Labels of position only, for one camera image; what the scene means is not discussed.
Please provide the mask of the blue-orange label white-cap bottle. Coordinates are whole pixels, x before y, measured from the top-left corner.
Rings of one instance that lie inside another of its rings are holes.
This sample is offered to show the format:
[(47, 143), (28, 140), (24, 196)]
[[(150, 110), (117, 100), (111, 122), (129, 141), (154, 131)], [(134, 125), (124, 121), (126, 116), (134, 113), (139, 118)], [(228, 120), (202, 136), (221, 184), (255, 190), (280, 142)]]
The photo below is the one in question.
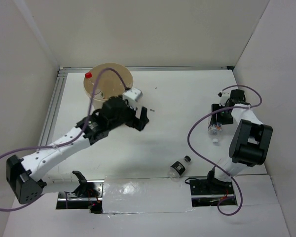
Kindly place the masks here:
[(213, 118), (208, 123), (208, 136), (214, 145), (219, 145), (222, 137), (222, 124)]

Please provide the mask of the black-label black-cap bottle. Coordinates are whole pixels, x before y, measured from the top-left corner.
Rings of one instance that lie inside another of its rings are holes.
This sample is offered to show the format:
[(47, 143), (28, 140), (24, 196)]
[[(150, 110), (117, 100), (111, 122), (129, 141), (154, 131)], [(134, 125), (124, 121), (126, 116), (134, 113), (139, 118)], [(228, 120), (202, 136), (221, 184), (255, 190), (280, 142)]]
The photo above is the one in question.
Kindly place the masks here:
[(179, 181), (182, 175), (187, 171), (188, 166), (191, 163), (191, 158), (189, 156), (185, 156), (182, 159), (175, 161), (168, 170), (168, 177), (172, 181)]

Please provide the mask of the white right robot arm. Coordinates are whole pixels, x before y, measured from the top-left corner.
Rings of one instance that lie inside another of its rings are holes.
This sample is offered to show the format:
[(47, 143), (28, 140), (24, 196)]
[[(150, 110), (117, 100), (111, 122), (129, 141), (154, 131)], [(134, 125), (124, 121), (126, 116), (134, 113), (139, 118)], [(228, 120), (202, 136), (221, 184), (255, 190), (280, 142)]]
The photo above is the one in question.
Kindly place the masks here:
[(221, 91), (220, 102), (212, 104), (212, 112), (222, 108), (234, 107), (211, 115), (208, 124), (208, 134), (214, 145), (220, 143), (222, 126), (237, 123), (237, 129), (232, 138), (228, 158), (221, 159), (218, 165), (209, 171), (205, 182), (206, 190), (217, 193), (223, 186), (231, 182), (231, 178), (248, 167), (262, 165), (265, 162), (270, 145), (273, 128), (262, 123), (246, 102), (245, 92), (234, 89), (230, 92)]

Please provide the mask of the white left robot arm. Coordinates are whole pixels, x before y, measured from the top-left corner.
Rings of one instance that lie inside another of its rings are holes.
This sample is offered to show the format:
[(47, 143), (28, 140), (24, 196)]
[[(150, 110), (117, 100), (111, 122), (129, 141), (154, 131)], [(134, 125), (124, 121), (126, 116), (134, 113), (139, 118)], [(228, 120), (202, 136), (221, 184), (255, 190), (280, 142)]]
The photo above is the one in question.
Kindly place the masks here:
[(47, 183), (42, 180), (52, 168), (75, 153), (106, 138), (122, 125), (142, 131), (149, 122), (147, 108), (131, 105), (130, 99), (112, 97), (100, 109), (79, 121), (67, 134), (45, 148), (22, 158), (13, 155), (6, 161), (6, 179), (20, 204), (28, 204), (42, 195)]

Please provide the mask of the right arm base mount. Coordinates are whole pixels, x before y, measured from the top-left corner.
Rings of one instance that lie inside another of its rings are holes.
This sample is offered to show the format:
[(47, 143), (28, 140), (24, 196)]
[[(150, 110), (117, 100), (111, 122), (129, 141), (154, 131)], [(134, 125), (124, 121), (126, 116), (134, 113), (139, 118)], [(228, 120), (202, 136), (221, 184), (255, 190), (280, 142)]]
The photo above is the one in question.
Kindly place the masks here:
[(219, 181), (214, 177), (214, 171), (209, 171), (206, 178), (189, 177), (185, 183), (190, 187), (192, 207), (237, 205), (231, 182)]

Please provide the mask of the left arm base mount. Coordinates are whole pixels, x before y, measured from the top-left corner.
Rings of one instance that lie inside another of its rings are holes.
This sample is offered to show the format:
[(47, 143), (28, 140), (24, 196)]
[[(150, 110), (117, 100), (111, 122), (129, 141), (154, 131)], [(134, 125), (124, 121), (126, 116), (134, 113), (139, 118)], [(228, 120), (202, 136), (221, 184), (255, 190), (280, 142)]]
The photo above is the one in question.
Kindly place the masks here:
[(57, 210), (88, 209), (90, 213), (102, 214), (104, 180), (87, 180), (80, 171), (73, 171), (78, 187), (73, 192), (59, 192)]

